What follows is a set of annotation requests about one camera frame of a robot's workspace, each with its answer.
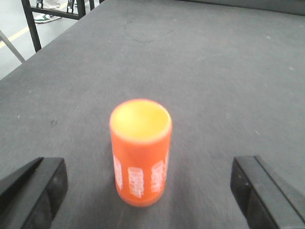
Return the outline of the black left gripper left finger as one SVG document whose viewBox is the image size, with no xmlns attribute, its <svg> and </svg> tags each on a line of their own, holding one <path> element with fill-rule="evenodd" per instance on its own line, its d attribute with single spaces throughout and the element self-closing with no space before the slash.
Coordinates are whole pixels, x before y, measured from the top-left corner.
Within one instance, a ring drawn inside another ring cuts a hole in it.
<svg viewBox="0 0 305 229">
<path fill-rule="evenodd" d="M 62 157 L 38 157 L 0 181 L 2 229 L 48 229 L 68 191 Z"/>
</svg>

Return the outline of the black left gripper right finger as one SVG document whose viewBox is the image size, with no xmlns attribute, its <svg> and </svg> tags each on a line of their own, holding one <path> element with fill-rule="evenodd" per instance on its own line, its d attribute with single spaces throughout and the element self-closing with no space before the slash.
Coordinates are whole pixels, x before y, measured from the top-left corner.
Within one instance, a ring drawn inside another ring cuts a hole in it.
<svg viewBox="0 0 305 229">
<path fill-rule="evenodd" d="M 260 156 L 233 159 L 231 192 L 251 229 L 303 229 L 305 196 Z"/>
</svg>

